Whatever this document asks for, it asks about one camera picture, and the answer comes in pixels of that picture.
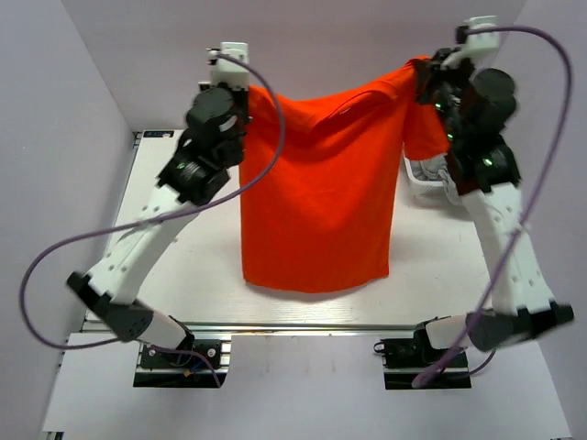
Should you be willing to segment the orange t-shirt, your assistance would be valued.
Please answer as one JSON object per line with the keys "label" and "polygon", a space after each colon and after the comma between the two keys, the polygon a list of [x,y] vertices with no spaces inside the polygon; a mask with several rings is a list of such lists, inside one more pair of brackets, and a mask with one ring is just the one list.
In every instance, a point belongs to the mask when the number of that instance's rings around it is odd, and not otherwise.
{"label": "orange t-shirt", "polygon": [[310,100],[253,86],[239,181],[245,282],[339,292],[389,273],[402,158],[429,160],[448,142],[432,105],[415,100],[416,63]]}

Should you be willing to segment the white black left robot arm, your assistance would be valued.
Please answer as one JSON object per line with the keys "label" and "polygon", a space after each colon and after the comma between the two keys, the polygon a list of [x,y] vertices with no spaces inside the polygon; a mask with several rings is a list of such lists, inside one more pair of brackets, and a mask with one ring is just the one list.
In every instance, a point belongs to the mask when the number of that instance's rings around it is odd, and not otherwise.
{"label": "white black left robot arm", "polygon": [[195,213],[165,220],[165,215],[203,206],[229,182],[229,168],[244,159],[249,94],[227,85],[208,86],[186,114],[171,159],[157,176],[139,224],[123,234],[109,253],[85,273],[73,272],[69,289],[122,342],[138,340],[162,347],[173,365],[194,354],[192,336],[176,320],[138,299],[150,270]]}

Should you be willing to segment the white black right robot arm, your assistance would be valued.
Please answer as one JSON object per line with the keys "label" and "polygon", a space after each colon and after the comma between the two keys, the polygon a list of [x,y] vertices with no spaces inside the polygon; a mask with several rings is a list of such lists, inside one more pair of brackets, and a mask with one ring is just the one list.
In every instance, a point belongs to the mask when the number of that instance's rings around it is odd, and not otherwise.
{"label": "white black right robot arm", "polygon": [[515,82],[504,71],[476,71],[471,55],[439,49],[416,66],[416,101],[432,104],[446,132],[449,177],[471,216],[487,270],[494,272],[513,234],[519,238],[491,291],[492,306],[473,314],[435,318],[415,330],[415,357],[428,366],[460,348],[489,352],[535,339],[574,319],[544,280],[527,231],[521,226],[521,175],[502,131],[516,110]]}

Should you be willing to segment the grey t-shirt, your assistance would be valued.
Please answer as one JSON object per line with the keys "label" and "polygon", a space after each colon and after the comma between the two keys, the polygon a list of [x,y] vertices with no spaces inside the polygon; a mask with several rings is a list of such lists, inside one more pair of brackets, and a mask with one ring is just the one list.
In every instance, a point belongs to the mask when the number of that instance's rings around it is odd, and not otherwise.
{"label": "grey t-shirt", "polygon": [[456,183],[449,174],[445,155],[440,154],[432,159],[411,160],[410,167],[417,180],[423,182],[441,182],[444,193],[454,205],[462,205]]}

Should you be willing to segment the white plastic laundry basket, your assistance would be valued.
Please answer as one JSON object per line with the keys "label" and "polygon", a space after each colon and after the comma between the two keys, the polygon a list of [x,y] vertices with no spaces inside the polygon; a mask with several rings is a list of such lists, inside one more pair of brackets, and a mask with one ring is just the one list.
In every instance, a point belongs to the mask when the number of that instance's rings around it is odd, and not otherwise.
{"label": "white plastic laundry basket", "polygon": [[424,160],[411,160],[403,156],[403,161],[410,191],[413,195],[439,196],[444,193],[451,204],[462,205],[456,183],[449,175],[448,163],[444,154]]}

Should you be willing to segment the dark label sticker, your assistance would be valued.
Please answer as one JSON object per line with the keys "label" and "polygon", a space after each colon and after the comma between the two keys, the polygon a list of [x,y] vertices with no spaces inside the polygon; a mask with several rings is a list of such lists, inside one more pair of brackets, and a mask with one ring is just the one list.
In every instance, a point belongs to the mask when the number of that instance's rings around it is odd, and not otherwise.
{"label": "dark label sticker", "polygon": [[144,138],[172,138],[174,136],[173,130],[145,130],[142,133]]}

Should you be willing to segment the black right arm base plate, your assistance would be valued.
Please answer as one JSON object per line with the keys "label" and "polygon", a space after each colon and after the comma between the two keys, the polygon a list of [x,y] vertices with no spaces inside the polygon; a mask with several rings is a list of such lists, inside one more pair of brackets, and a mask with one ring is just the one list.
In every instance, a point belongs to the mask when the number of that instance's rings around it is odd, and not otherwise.
{"label": "black right arm base plate", "polygon": [[[443,350],[422,350],[411,338],[381,339],[373,346],[382,357],[384,387],[387,391],[413,391],[412,381],[435,364]],[[464,353],[455,356],[423,390],[464,390],[471,388],[469,362]]]}

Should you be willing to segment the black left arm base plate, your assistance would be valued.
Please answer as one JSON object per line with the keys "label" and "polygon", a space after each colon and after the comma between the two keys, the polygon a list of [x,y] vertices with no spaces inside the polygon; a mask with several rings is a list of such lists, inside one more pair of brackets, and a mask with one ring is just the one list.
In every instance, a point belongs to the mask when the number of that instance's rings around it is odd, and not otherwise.
{"label": "black left arm base plate", "polygon": [[151,346],[142,345],[133,386],[159,389],[219,388],[228,372],[230,343],[220,339],[196,339],[191,350],[206,358],[212,369],[199,357],[159,353]]}

